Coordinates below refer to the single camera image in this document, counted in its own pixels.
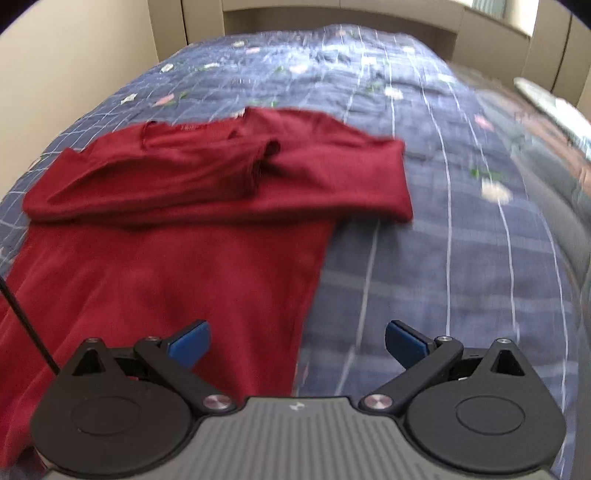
wire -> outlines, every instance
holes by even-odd
[[[188,45],[189,44],[189,35],[187,34],[187,21],[185,20],[187,17],[184,16],[184,6],[183,6],[183,0],[181,0],[181,17],[183,17],[183,31],[185,34],[185,43]]]
[[[569,27],[566,31],[566,41],[564,42],[564,48],[562,49],[562,56],[560,57],[560,62],[558,64],[558,70],[556,70],[556,77],[554,77],[554,83],[552,84],[552,88],[550,89],[550,92],[554,92],[554,89],[556,88],[556,83],[558,82],[558,77],[560,76],[560,69],[562,68],[562,64],[564,62],[564,56],[566,55],[566,48],[569,46],[569,40],[570,40],[570,30],[573,28],[573,16],[570,16],[570,20],[569,20]]]
[[[25,314],[22,307],[20,306],[18,300],[13,295],[13,293],[10,291],[10,288],[8,288],[6,281],[2,278],[1,275],[0,275],[0,291],[2,292],[2,295],[4,295],[4,298],[6,299],[8,304],[10,305],[10,308],[14,312],[14,315],[17,316],[18,321],[21,322],[21,325],[27,331],[29,337],[31,337],[31,340],[33,341],[33,343],[37,347],[37,350],[39,350],[39,352],[41,353],[41,355],[45,359],[47,365],[49,365],[49,368],[51,368],[51,370],[56,375],[58,375],[60,373],[60,367],[57,365],[56,361],[51,356],[51,353],[49,353],[49,350],[47,349],[47,347],[41,341],[41,338],[39,337],[39,335],[37,334],[37,332],[33,328],[33,325],[31,325],[31,322],[29,322],[29,319],[27,318],[27,315]]]

black cable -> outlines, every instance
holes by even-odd
[[[573,28],[573,16],[571,14],[569,20],[569,27],[566,31],[566,41],[564,42],[564,48],[562,49],[562,56],[560,57],[560,62],[558,64],[558,70],[556,70],[556,77],[554,78],[554,83],[552,84],[552,88],[550,92],[553,92],[556,88],[556,82],[558,82],[558,77],[560,76],[560,69],[562,68],[562,64],[564,62],[564,56],[566,55],[566,48],[569,46],[569,38],[570,38],[570,30]]]
[[[183,0],[181,0],[181,16],[183,17],[183,31],[185,34],[185,43],[188,45],[189,44],[189,36],[187,35],[187,21],[185,20],[185,16],[184,16]]]
[[[41,338],[39,337],[39,335],[37,334],[37,332],[33,328],[33,325],[31,325],[31,322],[29,322],[29,319],[27,318],[27,315],[25,314],[22,307],[20,306],[18,300],[13,295],[13,293],[10,291],[10,288],[8,288],[6,281],[2,278],[1,275],[0,275],[0,291],[2,292],[2,295],[4,295],[4,298],[6,299],[8,304],[10,305],[10,308],[14,312],[14,315],[17,316],[18,321],[21,322],[21,325],[27,331],[29,337],[31,337],[31,340],[33,341],[33,343],[37,347],[37,350],[39,350],[39,352],[41,353],[41,355],[45,359],[47,365],[49,365],[49,368],[51,368],[51,370],[56,375],[58,375],[60,373],[60,367],[57,365],[56,361],[51,356],[51,353],[49,353],[49,350],[47,349],[47,347],[41,341]]]
[[[589,28],[591,25],[591,2],[589,0],[558,0]]]

blue finger pad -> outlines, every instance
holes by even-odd
[[[411,368],[429,354],[424,342],[394,322],[390,322],[386,327],[386,350],[406,369]]]
[[[185,368],[192,369],[199,359],[207,353],[210,345],[210,330],[206,322],[175,340],[168,347],[168,356]]]

metal screw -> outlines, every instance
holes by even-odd
[[[392,399],[387,395],[376,393],[365,397],[363,403],[372,410],[386,410],[392,406]]]
[[[209,410],[216,410],[222,411],[227,410],[232,407],[232,399],[227,395],[208,395],[203,400],[203,405],[205,405]]]

bed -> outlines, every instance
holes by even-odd
[[[297,395],[363,393],[402,368],[384,348],[401,319],[427,336],[488,347],[518,342],[567,420],[554,465],[576,445],[581,327],[558,246],[471,88],[405,34],[356,25],[235,35],[190,45],[62,132],[0,205],[0,274],[27,232],[27,190],[66,147],[149,120],[207,122],[248,105],[322,110],[406,142],[412,225],[341,224],[303,334]]]
[[[591,270],[591,164],[584,141],[575,141],[525,98],[483,77],[452,65],[474,88],[487,120],[524,176],[542,210],[580,290],[588,318]]]

